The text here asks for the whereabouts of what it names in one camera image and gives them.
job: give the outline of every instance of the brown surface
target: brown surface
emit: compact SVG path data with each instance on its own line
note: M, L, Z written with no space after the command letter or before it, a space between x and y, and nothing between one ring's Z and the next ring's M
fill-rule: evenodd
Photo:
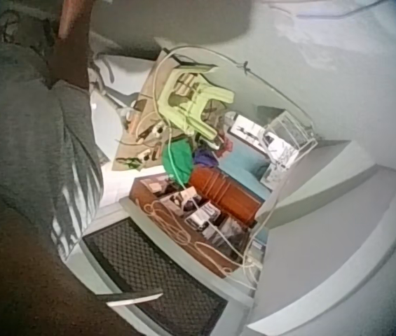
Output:
M148 113L154 111L153 107L153 100L152 100L152 94L153 94L153 76L154 76L154 71L156 70L157 64L166 56L165 52L161 52L157 62L154 64L153 69L148 75L148 78L146 79L142 90L139 93L139 96L137 98L138 106L142 106L141 114L136 117L136 119L141 120L144 118ZM157 95L161 93L161 90L163 86L165 85L166 80L168 79L168 76L170 75L171 71L179 65L179 62L176 61L175 59L168 59L165 61L162 65L161 70L158 72L157 75ZM139 128L139 133L142 133L144 130L146 130L149 126L156 124L158 121L160 121L160 117L158 115L152 115L151 118L147 118L143 121L143 124ZM121 142L125 144L134 144L136 142L136 136L135 134L131 134L130 132L135 133L135 128L137 127L137 124L132 122L130 124L129 132L123 132L123 135L121 137ZM177 136L181 134L182 132L179 131L178 129L173 130L173 136ZM154 146L157 141L162 141L166 142L168 140L168 132L164 132L162 137L160 139L156 139L153 134L150 134L145 141L147 141L147 144L150 146ZM139 145L139 146L128 146L121 144L118 146L117 151L116 151L116 158L135 158L137 155L146 149L148 149L148 146L145 146L144 144ZM145 163L143 168L150 168L150 167L155 167L155 166L160 166L162 164L162 158L161 155L158 156L157 160L149 160ZM125 171L125 170L130 170L128 166L125 164L118 163L117 161L114 160L114 165L112 166L112 170L114 171Z
M129 198L135 203L139 205L139 207L144 210L144 205L145 204L151 204L152 202L158 200L158 198L141 182L141 180L144 178L136 178L134 181L134 184L132 186L132 189L130 191L129 194ZM161 213L158 211L158 215L163 218L163 220L165 220L166 222L168 222L169 224L179 227L178 224L171 219L171 217L169 217L167 214L169 213L167 208L165 206L163 206L162 204L158 204L156 206L156 208L162 209L164 210L164 213ZM179 216L176 216L173 214L173 216L176 218L177 222L181 225L181 227L187 231L190 236L191 236L191 244L183 246L180 245L187 253L189 253L191 256L193 256L197 261L199 261L202 265L204 265L206 268L208 268L211 272L215 273L218 277L224 278L225 276L223 274L221 274L221 272L208 260L206 259L199 251L195 250L194 247L192 247L194 242L202 242L205 244L208 244L210 246L211 243L209 243L208 240L206 240L204 238L204 236L202 236L201 233L196 232L195 230L193 230L188 224L185 223L185 221L180 218ZM164 231L165 233L168 234L168 232L166 232L163 227L161 225L159 225L159 227L162 229L162 231ZM200 246L200 248L204 251L205 247L204 246ZM208 249L206 251L206 254L208 254L209 257L211 257L211 259L213 259L216 263L218 263L219 265L221 265L221 267L227 267L230 270L236 270L238 268L237 265L234 265L233 263L229 262L227 259L221 257L219 254L215 253L213 250Z
M217 168L195 167L189 184L222 211L251 228L263 201Z

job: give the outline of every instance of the light blue surface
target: light blue surface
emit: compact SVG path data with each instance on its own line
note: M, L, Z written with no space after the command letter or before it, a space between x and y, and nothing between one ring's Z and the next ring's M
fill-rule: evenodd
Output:
M233 150L220 159L220 170L233 177L255 195L266 200L271 191L261 184L254 175L262 165L268 163L266 156L238 138L230 134L226 134L226 136L233 142Z

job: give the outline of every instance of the person's arm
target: person's arm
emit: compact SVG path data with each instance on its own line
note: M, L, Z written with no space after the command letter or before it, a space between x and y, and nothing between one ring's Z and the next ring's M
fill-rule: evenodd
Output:
M52 77L88 90L88 38L95 0L64 0L59 34L48 62Z
M50 239L0 200L0 336L140 335L63 264Z

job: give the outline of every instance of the mesh mat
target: mesh mat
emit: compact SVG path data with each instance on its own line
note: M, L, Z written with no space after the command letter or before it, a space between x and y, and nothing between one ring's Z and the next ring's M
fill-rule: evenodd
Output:
M157 300L137 304L174 336L209 335L227 301L173 262L126 218L83 238L90 252L123 292L162 288Z

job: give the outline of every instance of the gray fabric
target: gray fabric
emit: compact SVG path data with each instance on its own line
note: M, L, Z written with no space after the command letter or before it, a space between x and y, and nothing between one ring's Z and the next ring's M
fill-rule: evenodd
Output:
M31 49L0 44L0 196L66 259L102 196L88 92Z

